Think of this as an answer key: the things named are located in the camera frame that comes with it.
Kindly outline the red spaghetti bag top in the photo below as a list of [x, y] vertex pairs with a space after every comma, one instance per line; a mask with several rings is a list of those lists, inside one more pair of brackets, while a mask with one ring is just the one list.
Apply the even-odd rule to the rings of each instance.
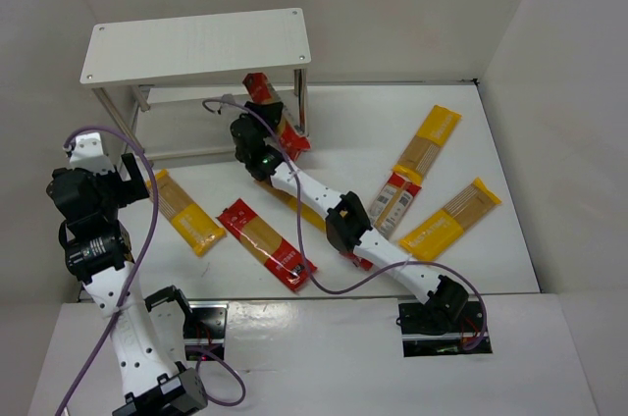
[[277, 124], [276, 135], [279, 137], [280, 145], [287, 152], [288, 157], [292, 161], [296, 161], [302, 152], [311, 148], [311, 145], [307, 137], [294, 127], [284, 99], [263, 73], [249, 73], [242, 83], [253, 103], [270, 105], [282, 102], [284, 104], [281, 119]]

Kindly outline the red spaghetti bag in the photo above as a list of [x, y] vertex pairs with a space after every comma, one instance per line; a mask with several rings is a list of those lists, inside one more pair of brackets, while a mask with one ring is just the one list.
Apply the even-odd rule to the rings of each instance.
[[288, 157], [292, 161], [296, 161], [302, 152], [311, 148], [311, 145], [307, 137], [294, 127], [284, 99], [263, 73], [249, 73], [242, 83], [253, 103], [270, 105], [282, 102], [284, 104], [281, 119], [277, 124], [276, 135], [279, 137], [280, 145], [287, 152]]
[[291, 292], [305, 286], [317, 267], [241, 198], [218, 220], [237, 241]]

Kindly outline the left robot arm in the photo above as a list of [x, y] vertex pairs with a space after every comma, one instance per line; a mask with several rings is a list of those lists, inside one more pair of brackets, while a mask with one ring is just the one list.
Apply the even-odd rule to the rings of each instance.
[[114, 347], [125, 398], [118, 415], [192, 415], [207, 405], [198, 373], [162, 346], [136, 281], [120, 209], [148, 197], [131, 154], [123, 157], [123, 180], [103, 154], [73, 154], [57, 169], [46, 192], [64, 221], [59, 241], [69, 272], [81, 282], [107, 322], [105, 337]]

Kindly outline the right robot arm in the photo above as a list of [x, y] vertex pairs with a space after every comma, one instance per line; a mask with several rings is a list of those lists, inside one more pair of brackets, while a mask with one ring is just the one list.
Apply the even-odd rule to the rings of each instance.
[[468, 302], [469, 293], [450, 276], [430, 269], [403, 252], [371, 226], [364, 206], [352, 191], [341, 193], [296, 168], [290, 158], [269, 144], [270, 120], [281, 103], [269, 109], [252, 103], [225, 103], [243, 113], [230, 126], [235, 157], [250, 175], [297, 199], [297, 212], [309, 207], [325, 222], [328, 243], [342, 254], [355, 254], [389, 274], [423, 303], [422, 321], [431, 335], [449, 332]]

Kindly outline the white two-tier shelf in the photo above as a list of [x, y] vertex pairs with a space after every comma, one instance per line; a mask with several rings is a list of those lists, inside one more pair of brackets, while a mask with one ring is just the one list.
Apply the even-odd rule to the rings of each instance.
[[311, 53], [303, 11], [286, 8], [96, 25], [80, 75], [156, 168], [233, 159], [236, 109], [201, 103], [264, 74], [299, 135], [309, 133], [306, 70]]

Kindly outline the yellow spaghetti bag left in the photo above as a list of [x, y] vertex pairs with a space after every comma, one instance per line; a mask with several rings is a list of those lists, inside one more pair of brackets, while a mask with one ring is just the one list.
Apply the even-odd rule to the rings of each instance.
[[204, 256], [226, 236], [220, 227], [175, 181], [168, 170], [154, 175], [158, 210], [190, 246], [197, 257]]

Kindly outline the yellow spaghetti bag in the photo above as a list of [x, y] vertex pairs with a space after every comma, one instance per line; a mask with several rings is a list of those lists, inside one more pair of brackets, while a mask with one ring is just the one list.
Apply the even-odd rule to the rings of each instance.
[[175, 181], [168, 170], [154, 175], [158, 210], [190, 246], [197, 257], [204, 256], [226, 236], [220, 227]]
[[421, 185], [461, 119], [460, 114], [435, 105], [392, 170]]
[[[293, 195], [275, 189], [265, 182], [256, 181], [255, 183], [289, 207], [294, 213], [297, 212], [297, 199]], [[324, 233], [326, 231], [325, 220], [305, 204], [301, 205], [301, 218], [321, 232]]]
[[500, 204], [501, 199], [476, 178], [398, 245], [419, 261], [435, 261]]

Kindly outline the yellow spaghetti bag centre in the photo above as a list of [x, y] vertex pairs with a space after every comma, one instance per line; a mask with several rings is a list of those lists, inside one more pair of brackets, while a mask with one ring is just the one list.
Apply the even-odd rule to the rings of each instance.
[[[297, 212], [297, 199], [293, 195], [275, 189], [265, 182], [256, 181], [255, 183], [289, 207], [294, 213]], [[305, 204], [301, 205], [301, 218], [321, 232], [324, 233], [326, 231], [325, 220]]]

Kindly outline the red spaghetti bag lower centre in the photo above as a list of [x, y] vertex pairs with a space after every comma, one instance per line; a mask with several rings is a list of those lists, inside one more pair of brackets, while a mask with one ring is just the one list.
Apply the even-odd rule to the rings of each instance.
[[218, 220], [237, 241], [291, 292], [305, 286], [317, 267], [241, 198]]

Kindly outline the red spaghetti bag label side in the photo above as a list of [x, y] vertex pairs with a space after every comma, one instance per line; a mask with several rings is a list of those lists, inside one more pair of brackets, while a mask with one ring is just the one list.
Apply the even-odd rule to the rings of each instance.
[[390, 239], [420, 190], [420, 184], [391, 172], [366, 209], [371, 226]]

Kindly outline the yellow spaghetti bag upper right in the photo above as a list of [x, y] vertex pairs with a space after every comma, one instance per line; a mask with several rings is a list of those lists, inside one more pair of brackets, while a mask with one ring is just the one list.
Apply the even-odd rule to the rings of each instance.
[[460, 114], [435, 105], [392, 170], [421, 185], [461, 119]]

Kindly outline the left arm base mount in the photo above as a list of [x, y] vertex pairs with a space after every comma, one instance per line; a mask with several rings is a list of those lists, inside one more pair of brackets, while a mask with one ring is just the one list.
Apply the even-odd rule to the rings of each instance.
[[216, 356], [225, 356], [225, 336], [228, 318], [227, 302], [198, 302], [191, 304], [191, 315], [184, 319], [183, 344], [188, 361], [211, 361], [196, 347], [208, 349]]

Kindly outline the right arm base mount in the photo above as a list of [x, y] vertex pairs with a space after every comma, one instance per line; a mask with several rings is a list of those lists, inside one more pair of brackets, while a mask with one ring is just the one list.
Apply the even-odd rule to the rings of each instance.
[[464, 348], [467, 342], [472, 342], [479, 336], [482, 323], [483, 314], [477, 300], [469, 301], [447, 330], [428, 324], [420, 302], [398, 303], [396, 324], [400, 327], [405, 358], [492, 354], [489, 331], [485, 331], [483, 340], [476, 347], [471, 350]]

